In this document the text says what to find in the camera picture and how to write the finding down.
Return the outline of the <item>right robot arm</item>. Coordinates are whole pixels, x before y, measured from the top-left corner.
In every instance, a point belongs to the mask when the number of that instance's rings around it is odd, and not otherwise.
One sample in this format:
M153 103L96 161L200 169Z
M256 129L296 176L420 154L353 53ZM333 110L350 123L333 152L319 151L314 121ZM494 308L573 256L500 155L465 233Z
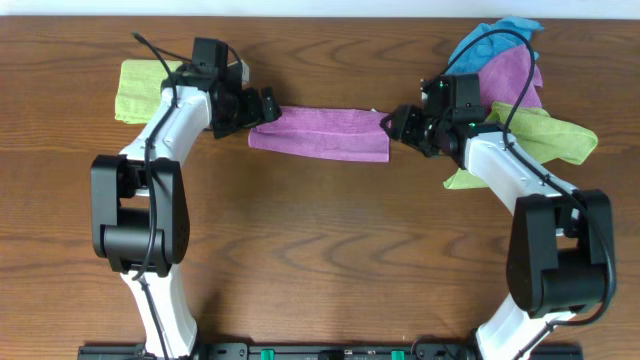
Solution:
M480 178L513 216L509 294L475 332L480 359L527 359L558 327L599 320L616 287L612 210L600 190L581 191L536 162L500 122L464 107L403 105L380 122L386 135L446 155Z

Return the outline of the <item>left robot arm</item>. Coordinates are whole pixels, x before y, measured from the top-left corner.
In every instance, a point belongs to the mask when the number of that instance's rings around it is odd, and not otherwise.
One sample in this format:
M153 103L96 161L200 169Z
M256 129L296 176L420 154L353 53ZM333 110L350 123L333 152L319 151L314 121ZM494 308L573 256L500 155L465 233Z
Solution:
M144 357L194 354L198 325L181 269L190 239L182 168L202 132L220 139L278 118L270 89L248 82L242 61L175 69L140 134L91 165L93 248L133 295L146 332Z

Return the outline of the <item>purple microfiber cloth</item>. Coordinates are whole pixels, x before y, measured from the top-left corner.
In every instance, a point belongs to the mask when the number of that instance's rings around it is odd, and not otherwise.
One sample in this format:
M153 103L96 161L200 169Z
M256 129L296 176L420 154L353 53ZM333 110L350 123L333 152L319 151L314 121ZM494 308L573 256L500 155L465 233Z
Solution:
M325 160L386 163L384 112L284 106L282 116L249 132L252 148Z

